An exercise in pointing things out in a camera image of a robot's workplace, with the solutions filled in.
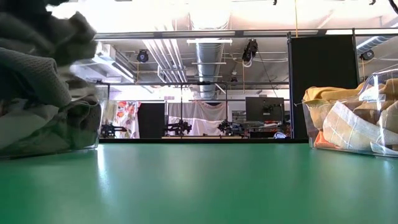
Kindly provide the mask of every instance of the green table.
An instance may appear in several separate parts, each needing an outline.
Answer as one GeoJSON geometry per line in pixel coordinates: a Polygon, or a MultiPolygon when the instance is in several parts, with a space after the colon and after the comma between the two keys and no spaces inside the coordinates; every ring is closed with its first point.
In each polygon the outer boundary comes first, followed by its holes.
{"type": "Polygon", "coordinates": [[[397,167],[308,144],[104,144],[0,161],[0,223],[397,223],[397,167]]]}

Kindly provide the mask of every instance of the transparent bin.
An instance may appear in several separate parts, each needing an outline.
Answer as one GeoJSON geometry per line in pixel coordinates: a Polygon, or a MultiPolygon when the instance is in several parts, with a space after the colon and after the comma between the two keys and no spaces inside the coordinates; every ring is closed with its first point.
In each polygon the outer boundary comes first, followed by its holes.
{"type": "Polygon", "coordinates": [[[398,157],[398,69],[355,90],[310,88],[303,109],[312,147],[398,157]]]}
{"type": "MultiPolygon", "coordinates": [[[[64,1],[47,1],[58,6],[64,1]]],[[[80,13],[58,19],[45,4],[0,8],[0,158],[91,149],[101,106],[70,65],[95,57],[95,31],[80,13]],[[21,7],[27,9],[21,13],[21,7]]]]}

